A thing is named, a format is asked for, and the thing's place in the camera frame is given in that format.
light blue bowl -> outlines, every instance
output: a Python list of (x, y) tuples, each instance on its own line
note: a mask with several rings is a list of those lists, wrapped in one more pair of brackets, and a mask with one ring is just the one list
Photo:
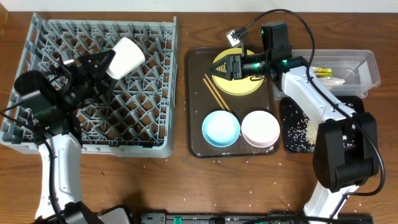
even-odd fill
[(203, 121), (201, 131), (211, 145), (227, 147), (238, 139), (241, 126), (233, 114), (227, 111), (214, 111)]

chopsticks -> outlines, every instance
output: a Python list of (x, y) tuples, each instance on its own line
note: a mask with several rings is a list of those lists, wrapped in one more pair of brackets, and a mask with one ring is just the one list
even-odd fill
[(214, 94), (213, 89), (211, 89), (211, 87), (209, 86), (209, 83), (207, 83), (207, 81), (205, 79), (203, 79), (203, 81), (206, 83), (206, 86), (209, 88), (209, 90), (211, 91), (211, 94), (213, 94), (214, 98), (216, 99), (217, 103), (219, 104), (219, 106), (221, 107), (221, 109), (225, 110), (224, 106), (220, 103), (219, 99), (217, 98), (217, 96)]
[(210, 78), (208, 75), (205, 74), (205, 77), (207, 79), (203, 79), (203, 81), (206, 83), (206, 86), (209, 88), (209, 90), (211, 91), (211, 94), (213, 94), (214, 98), (216, 99), (217, 103), (219, 104), (219, 106), (223, 109), (223, 110), (227, 110), (228, 112), (232, 113), (231, 109), (229, 108), (229, 106), (225, 103), (224, 99), (221, 97), (220, 93), (218, 92), (218, 90), (216, 89), (216, 87), (213, 85), (213, 83), (210, 81)]

yellow plate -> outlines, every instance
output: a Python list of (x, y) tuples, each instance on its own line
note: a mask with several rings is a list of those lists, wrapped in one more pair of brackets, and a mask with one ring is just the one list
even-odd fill
[[(214, 59), (213, 63), (218, 61), (219, 59), (223, 58), (225, 55), (229, 54), (241, 54), (242, 49), (241, 48), (233, 48), (233, 49), (228, 49), (217, 55), (217, 57)], [(250, 50), (248, 50), (248, 55), (254, 54)], [(235, 95), (235, 96), (243, 96), (247, 95), (249, 93), (254, 92), (257, 90), (260, 86), (261, 83), (263, 83), (263, 80), (259, 81), (250, 81), (250, 77), (241, 79), (241, 80), (225, 80), (220, 77), (216, 77), (213, 75), (213, 81), (216, 83), (218, 88), (220, 90), (223, 90), (224, 92)]]

plastic container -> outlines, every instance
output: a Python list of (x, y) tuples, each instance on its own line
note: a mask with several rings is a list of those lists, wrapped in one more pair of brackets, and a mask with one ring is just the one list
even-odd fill
[[(293, 50), (292, 55), (310, 59), (311, 50)], [(311, 66), (332, 68), (333, 77), (345, 81), (342, 85), (326, 85), (335, 96), (364, 98), (368, 90), (381, 84), (376, 59), (370, 50), (316, 50)], [(286, 95), (274, 86), (275, 99)]]
[[(173, 22), (45, 21), (35, 13), (16, 77), (28, 70), (51, 71), (60, 63), (62, 49), (72, 50), (77, 58), (110, 50), (122, 37), (131, 39), (146, 61), (117, 82), (109, 102), (79, 110), (82, 151), (167, 157), (172, 153), (174, 137), (178, 32), (176, 17)], [(20, 101), (12, 89), (7, 107)], [(30, 110), (20, 106), (7, 114), (27, 122)], [(25, 154), (39, 153), (32, 134), (8, 119), (2, 122), (0, 143)]]

cable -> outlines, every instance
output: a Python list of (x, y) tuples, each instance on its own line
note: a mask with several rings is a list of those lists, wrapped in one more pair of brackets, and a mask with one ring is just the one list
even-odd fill
[(315, 222), (325, 222), (325, 223), (336, 223), (336, 224), (368, 224), (368, 222), (358, 222), (358, 221), (342, 221), (342, 220), (335, 220), (332, 218), (320, 218), (320, 217), (306, 217), (306, 216), (271, 216), (265, 218), (257, 218), (255, 220), (247, 221), (243, 224), (257, 224), (260, 222), (271, 222), (271, 221), (280, 221), (280, 222), (287, 222), (287, 221), (315, 221)]
[(384, 183), (386, 181), (386, 171), (384, 169), (384, 163), (383, 160), (381, 158), (380, 152), (377, 149), (375, 143), (373, 142), (373, 140), (370, 138), (369, 134), (347, 113), (345, 113), (343, 110), (341, 110), (338, 107), (338, 104), (335, 104), (333, 101), (331, 101), (318, 87), (317, 85), (313, 82), (313, 77), (310, 76), (310, 67), (311, 67), (311, 63), (313, 60), (313, 57), (315, 55), (315, 39), (313, 38), (313, 34), (311, 32), (311, 29), (309, 28), (308, 24), (296, 13), (290, 11), (290, 10), (286, 10), (286, 9), (273, 9), (267, 12), (263, 12), (261, 15), (257, 16), (252, 22), (250, 22), (246, 27), (244, 27), (244, 30), (246, 30), (248, 27), (250, 27), (251, 25), (253, 25), (256, 21), (258, 21), (262, 16), (265, 16), (267, 14), (270, 14), (272, 12), (286, 12), (289, 13), (293, 16), (295, 16), (297, 19), (300, 20), (300, 22), (305, 26), (305, 28), (308, 31), (308, 34), (311, 37), (311, 41), (312, 41), (312, 51), (311, 51), (311, 56), (310, 56), (310, 60), (308, 61), (308, 66), (307, 66), (307, 80), (308, 82), (311, 83), (312, 87), (314, 87), (314, 89), (329, 103), (331, 104), (331, 106), (333, 107), (334, 110), (338, 111), (339, 113), (341, 113), (343, 116), (346, 117), (347, 120), (351, 121), (353, 123), (353, 125), (355, 126), (355, 128), (368, 140), (368, 142), (370, 143), (370, 145), (372, 146), (374, 153), (376, 154), (376, 157), (379, 161), (379, 166), (380, 166), (380, 173), (381, 173), (381, 177), (380, 177), (380, 183), (379, 186), (377, 187), (376, 190), (373, 190), (372, 192), (366, 192), (366, 193), (362, 193), (362, 192), (347, 192), (343, 195), (342, 199), (340, 200), (338, 206), (335, 208), (335, 211), (333, 212), (334, 215), (332, 214), (331, 217), (334, 217), (336, 212), (340, 209), (340, 207), (342, 206), (343, 202), (346, 200), (347, 196), (349, 195), (354, 195), (354, 196), (373, 196), (376, 195), (377, 193), (379, 193), (383, 186)]
[(32, 133), (35, 143), (36, 143), (35, 136), (39, 137), (40, 140), (42, 140), (44, 142), (45, 147), (47, 147), (47, 149), (49, 151), (49, 159), (50, 159), (50, 170), (49, 170), (49, 173), (50, 173), (49, 174), (49, 176), (50, 176), (49, 177), (49, 194), (50, 194), (50, 197), (49, 197), (49, 200), (51, 202), (51, 206), (52, 206), (52, 208), (54, 210), (54, 214), (55, 214), (56, 218), (58, 219), (58, 221), (60, 223), (65, 223), (63, 221), (63, 219), (62, 219), (62, 216), (61, 216), (60, 212), (58, 211), (58, 208), (57, 208), (57, 201), (56, 201), (56, 197), (55, 197), (55, 188), (54, 188), (54, 181), (53, 181), (54, 180), (54, 154), (53, 154), (53, 152), (51, 150), (50, 145), (45, 140), (44, 136), (42, 134), (40, 134), (34, 128), (34, 125), (32, 125), (32, 124), (31, 125), (27, 125), (27, 124), (25, 124), (25, 123), (23, 123), (21, 121), (18, 121), (17, 119), (14, 119), (14, 118), (12, 118), (12, 117), (10, 117), (10, 116), (5, 114), (6, 111), (12, 110), (12, 109), (22, 105), (23, 103), (24, 102), (21, 101), (19, 103), (16, 103), (16, 104), (14, 104), (14, 105), (12, 105), (12, 106), (0, 111), (0, 115), (5, 117), (5, 118), (7, 118), (7, 119), (9, 119), (9, 120), (11, 120), (11, 121), (13, 121), (13, 122), (15, 122), (16, 124), (18, 124), (20, 126), (25, 127), (26, 129), (28, 129)]

